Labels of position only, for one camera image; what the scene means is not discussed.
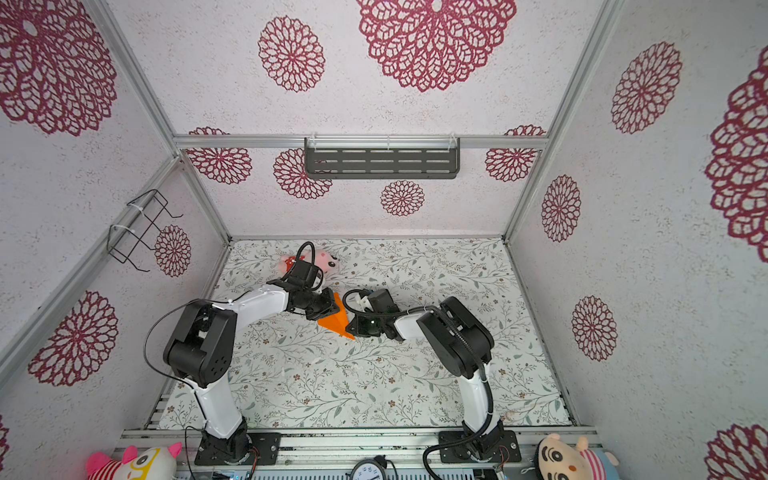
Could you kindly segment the orange square paper sheet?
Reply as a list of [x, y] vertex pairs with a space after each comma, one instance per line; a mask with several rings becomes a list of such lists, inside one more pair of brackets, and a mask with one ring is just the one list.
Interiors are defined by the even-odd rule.
[[329, 331], [332, 331], [334, 333], [337, 333], [338, 335], [354, 340], [355, 337], [347, 331], [347, 326], [350, 323], [348, 313], [346, 308], [343, 305], [343, 302], [341, 300], [341, 297], [337, 292], [334, 293], [334, 304], [338, 308], [338, 311], [333, 313], [332, 315], [320, 318], [317, 321], [317, 324]]

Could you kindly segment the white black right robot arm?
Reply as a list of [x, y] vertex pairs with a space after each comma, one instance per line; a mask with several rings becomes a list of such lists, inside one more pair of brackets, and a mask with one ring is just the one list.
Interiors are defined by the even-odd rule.
[[466, 435], [476, 440], [492, 434], [500, 420], [489, 380], [495, 341], [458, 298], [450, 296], [437, 306], [402, 309], [386, 289], [353, 289], [342, 296], [341, 303], [352, 315], [348, 330], [355, 337], [427, 341], [442, 366], [458, 379]]

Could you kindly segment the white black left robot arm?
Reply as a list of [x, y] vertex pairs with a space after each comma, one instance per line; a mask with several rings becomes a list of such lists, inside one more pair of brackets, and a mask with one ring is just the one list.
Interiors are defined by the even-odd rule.
[[175, 377], [194, 390], [205, 432], [215, 439], [228, 440], [243, 423], [228, 382], [238, 329], [283, 312], [317, 321], [339, 311], [328, 287], [285, 290], [278, 285], [264, 285], [234, 300], [195, 299], [183, 306], [163, 361]]

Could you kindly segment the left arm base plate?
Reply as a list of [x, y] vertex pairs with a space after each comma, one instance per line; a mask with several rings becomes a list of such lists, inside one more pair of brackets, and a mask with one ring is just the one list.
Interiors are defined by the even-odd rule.
[[207, 432], [193, 461], [195, 466], [275, 465], [282, 435], [280, 433], [235, 433], [231, 439], [219, 439]]

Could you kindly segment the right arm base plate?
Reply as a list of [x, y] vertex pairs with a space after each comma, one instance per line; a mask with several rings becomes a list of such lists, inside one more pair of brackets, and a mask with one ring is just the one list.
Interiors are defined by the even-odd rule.
[[440, 460], [446, 464], [512, 463], [520, 462], [522, 454], [513, 431], [495, 429], [472, 442], [442, 448]]

